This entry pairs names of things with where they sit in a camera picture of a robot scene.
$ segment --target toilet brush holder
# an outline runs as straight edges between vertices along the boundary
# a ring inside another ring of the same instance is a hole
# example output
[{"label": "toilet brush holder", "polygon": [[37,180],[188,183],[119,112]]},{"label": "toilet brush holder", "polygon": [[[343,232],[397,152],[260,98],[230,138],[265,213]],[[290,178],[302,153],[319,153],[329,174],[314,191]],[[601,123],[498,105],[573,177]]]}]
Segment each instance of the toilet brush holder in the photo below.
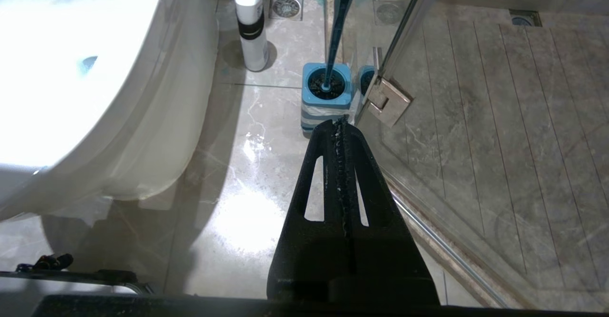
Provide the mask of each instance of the toilet brush holder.
[{"label": "toilet brush holder", "polygon": [[325,63],[307,63],[303,67],[302,111],[300,126],[310,133],[326,120],[338,120],[349,112],[353,100],[351,71],[342,63],[334,65],[329,91],[322,85],[326,76]]}]

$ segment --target shower enclosure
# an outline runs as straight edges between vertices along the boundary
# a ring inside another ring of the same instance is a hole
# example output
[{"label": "shower enclosure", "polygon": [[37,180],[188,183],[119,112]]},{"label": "shower enclosure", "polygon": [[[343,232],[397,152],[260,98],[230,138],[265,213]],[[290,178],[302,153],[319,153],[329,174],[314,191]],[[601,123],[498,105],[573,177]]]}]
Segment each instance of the shower enclosure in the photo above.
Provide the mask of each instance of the shower enclosure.
[{"label": "shower enclosure", "polygon": [[420,237],[491,306],[609,307],[606,15],[609,0],[353,2],[356,126]]}]

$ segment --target black plastic bracket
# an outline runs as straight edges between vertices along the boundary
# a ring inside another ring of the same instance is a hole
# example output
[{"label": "black plastic bracket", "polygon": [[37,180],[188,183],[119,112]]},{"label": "black plastic bracket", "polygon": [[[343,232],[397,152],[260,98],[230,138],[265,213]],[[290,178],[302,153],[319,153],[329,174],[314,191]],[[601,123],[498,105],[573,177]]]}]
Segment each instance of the black plastic bracket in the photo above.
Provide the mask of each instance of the black plastic bracket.
[{"label": "black plastic bracket", "polygon": [[[305,210],[324,158],[324,221]],[[368,224],[361,224],[357,183]],[[433,280],[363,134],[344,119],[311,135],[268,273],[273,300],[439,306]]]}]

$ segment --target bottle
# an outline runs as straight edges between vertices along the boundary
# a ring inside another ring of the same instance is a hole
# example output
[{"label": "bottle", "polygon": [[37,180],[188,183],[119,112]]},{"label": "bottle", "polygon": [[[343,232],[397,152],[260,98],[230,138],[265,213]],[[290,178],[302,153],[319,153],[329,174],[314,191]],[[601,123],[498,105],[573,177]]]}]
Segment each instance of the bottle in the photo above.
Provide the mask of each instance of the bottle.
[{"label": "bottle", "polygon": [[263,70],[268,61],[263,0],[235,0],[243,59],[249,70]]}]

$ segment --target metal hinge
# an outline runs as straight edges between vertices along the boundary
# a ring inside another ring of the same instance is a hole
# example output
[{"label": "metal hinge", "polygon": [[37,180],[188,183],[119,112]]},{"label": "metal hinge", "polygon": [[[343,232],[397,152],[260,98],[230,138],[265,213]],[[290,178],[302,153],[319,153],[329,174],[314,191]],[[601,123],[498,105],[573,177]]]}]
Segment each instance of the metal hinge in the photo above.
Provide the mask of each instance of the metal hinge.
[{"label": "metal hinge", "polygon": [[[381,48],[374,48],[374,67],[377,69],[382,59]],[[391,83],[385,78],[375,74],[374,80],[370,83],[366,96],[366,106],[368,111],[378,118],[388,127],[402,117],[402,114],[413,100],[398,85]]]}]

